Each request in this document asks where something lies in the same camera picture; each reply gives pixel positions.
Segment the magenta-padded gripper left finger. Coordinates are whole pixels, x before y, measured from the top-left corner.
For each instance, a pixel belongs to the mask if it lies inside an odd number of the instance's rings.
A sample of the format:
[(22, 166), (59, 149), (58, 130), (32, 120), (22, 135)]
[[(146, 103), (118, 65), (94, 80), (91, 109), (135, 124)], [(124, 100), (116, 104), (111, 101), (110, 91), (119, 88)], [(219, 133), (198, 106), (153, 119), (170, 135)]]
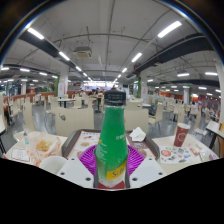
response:
[(97, 163), (94, 151), (96, 145), (89, 147), (78, 157), (71, 157), (57, 175), (84, 188), (94, 187)]

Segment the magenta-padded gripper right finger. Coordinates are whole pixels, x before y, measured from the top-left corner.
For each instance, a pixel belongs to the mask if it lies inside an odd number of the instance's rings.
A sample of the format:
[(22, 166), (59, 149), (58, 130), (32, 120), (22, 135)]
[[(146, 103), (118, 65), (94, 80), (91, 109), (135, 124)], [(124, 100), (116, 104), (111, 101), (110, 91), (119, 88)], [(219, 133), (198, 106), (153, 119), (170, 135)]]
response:
[(146, 186), (166, 176), (153, 157), (145, 157), (137, 149), (128, 146), (126, 181), (130, 189)]

